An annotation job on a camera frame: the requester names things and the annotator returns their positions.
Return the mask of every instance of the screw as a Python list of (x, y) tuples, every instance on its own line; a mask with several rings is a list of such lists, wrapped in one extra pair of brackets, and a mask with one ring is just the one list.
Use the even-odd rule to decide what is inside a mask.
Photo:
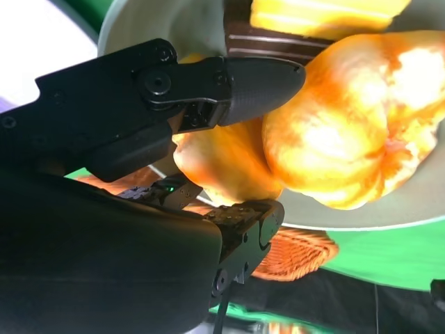
[(168, 61), (172, 56), (172, 52), (166, 47), (158, 48), (158, 57), (161, 61)]
[(54, 92), (52, 97), (54, 103), (57, 105), (60, 105), (65, 101), (65, 95), (63, 94), (63, 92), (60, 91)]
[(227, 82), (227, 77), (225, 76), (224, 72), (216, 72), (213, 76), (213, 80), (215, 80), (217, 85), (222, 85)]
[(5, 116), (1, 119), (1, 126), (4, 127), (5, 129), (12, 129), (16, 125), (17, 121), (15, 120), (15, 118), (11, 116)]
[(216, 275), (216, 280), (215, 280), (215, 289), (218, 292), (221, 292), (225, 289), (227, 285), (227, 272), (224, 269), (221, 269), (218, 272), (218, 275)]
[(161, 71), (153, 71), (147, 74), (145, 78), (145, 87), (151, 94), (164, 95), (172, 86), (170, 77)]
[(34, 146), (39, 147), (39, 148), (41, 148), (47, 144), (47, 139), (41, 135), (34, 136), (32, 141), (33, 141)]

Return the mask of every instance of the green tablecloth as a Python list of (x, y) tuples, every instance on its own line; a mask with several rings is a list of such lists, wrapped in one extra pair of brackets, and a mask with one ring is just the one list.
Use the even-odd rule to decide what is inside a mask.
[[(112, 0), (66, 2), (98, 31)], [(381, 232), (329, 235), (340, 246), (340, 254), (326, 269), (408, 289), (429, 290), (433, 278), (445, 278), (445, 221)]]

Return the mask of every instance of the chocolate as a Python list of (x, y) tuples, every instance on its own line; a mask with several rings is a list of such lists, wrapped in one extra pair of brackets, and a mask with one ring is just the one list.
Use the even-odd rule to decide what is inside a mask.
[(228, 56), (269, 56), (306, 65), (332, 44), (331, 40), (307, 38), (250, 26), (252, 0), (226, 0), (225, 42)]

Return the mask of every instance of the black cable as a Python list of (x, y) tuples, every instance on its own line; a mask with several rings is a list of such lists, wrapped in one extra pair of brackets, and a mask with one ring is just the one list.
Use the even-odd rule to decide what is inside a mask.
[(215, 319), (215, 326), (213, 327), (213, 334), (223, 334), (224, 318), (227, 313), (227, 308), (229, 307), (232, 284), (233, 283), (230, 283), (227, 289), (222, 293), (221, 303)]

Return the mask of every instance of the wicker basket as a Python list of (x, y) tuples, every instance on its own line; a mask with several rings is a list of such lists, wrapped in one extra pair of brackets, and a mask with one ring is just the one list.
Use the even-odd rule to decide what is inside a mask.
[[(149, 168), (143, 168), (112, 183), (104, 183), (93, 176), (80, 177), (78, 181), (118, 194), (134, 186), (149, 186), (158, 178)], [(212, 206), (199, 200), (193, 201), (185, 208), (198, 214), (206, 214), (212, 209)], [(271, 244), (269, 254), (254, 271), (253, 276), (282, 282), (297, 280), (317, 270), (339, 252), (338, 246), (324, 231), (280, 228)]]

